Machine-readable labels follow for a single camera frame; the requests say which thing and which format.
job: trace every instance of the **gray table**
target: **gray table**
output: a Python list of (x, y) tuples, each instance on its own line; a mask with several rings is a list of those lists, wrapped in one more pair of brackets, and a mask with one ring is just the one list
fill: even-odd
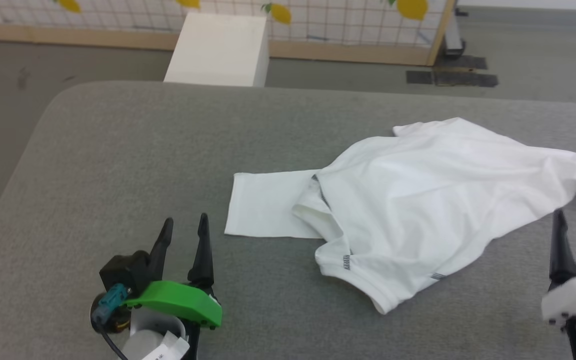
[[(393, 125), (455, 116), (576, 152), (576, 104), (159, 82), (67, 90), (0, 199), (0, 359), (114, 359), (89, 323), (99, 269), (149, 250), (172, 216), (164, 278), (185, 280), (201, 212), (224, 313), (202, 334), (204, 360), (569, 359), (567, 338), (540, 319), (549, 216), (385, 316), (319, 273), (323, 240), (224, 235), (233, 173), (324, 167)], [(576, 255), (576, 200), (566, 215)]]

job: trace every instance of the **gray floor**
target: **gray floor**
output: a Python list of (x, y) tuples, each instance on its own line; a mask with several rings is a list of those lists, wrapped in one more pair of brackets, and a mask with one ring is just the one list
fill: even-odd
[[(576, 103), (576, 22), (528, 27), (478, 20), (462, 22), (466, 53), (487, 58), (488, 73), (499, 77), (496, 88), (406, 84), (409, 66), (287, 59), (270, 61), (267, 86)], [(160, 81), (171, 54), (0, 43), (0, 194), (55, 95), (87, 82)]]

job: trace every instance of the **yellow lemon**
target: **yellow lemon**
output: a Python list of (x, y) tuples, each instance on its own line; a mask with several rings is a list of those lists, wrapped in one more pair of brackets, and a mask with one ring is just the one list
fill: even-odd
[(59, 5), (61, 5), (61, 7), (68, 10), (69, 12), (82, 12), (82, 8), (80, 7), (79, 3), (77, 3), (77, 0), (59, 0)]
[(197, 8), (201, 7), (199, 5), (199, 0), (176, 0), (176, 2), (180, 3), (183, 7), (186, 8)]
[(428, 2), (426, 0), (397, 0), (397, 10), (404, 18), (422, 21), (428, 11)]
[(290, 14), (290, 9), (281, 4), (274, 4), (270, 2), (268, 4), (262, 5), (261, 9), (265, 10), (266, 13), (272, 14), (274, 20), (277, 20), (282, 24), (290, 25), (290, 22), (293, 19), (292, 14)]

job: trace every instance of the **blue connector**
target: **blue connector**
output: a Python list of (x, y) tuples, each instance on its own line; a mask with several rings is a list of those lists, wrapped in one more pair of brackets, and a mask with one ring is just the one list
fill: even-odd
[(99, 306), (92, 312), (92, 319), (98, 324), (105, 325), (110, 315), (124, 303), (127, 297), (128, 289), (123, 284), (113, 285), (99, 300)]

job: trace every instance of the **t-shirt sleeve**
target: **t-shirt sleeve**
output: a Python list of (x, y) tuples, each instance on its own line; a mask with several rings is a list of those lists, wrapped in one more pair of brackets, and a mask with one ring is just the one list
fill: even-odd
[(321, 239), (292, 212), (317, 171), (236, 173), (224, 232), (245, 237)]

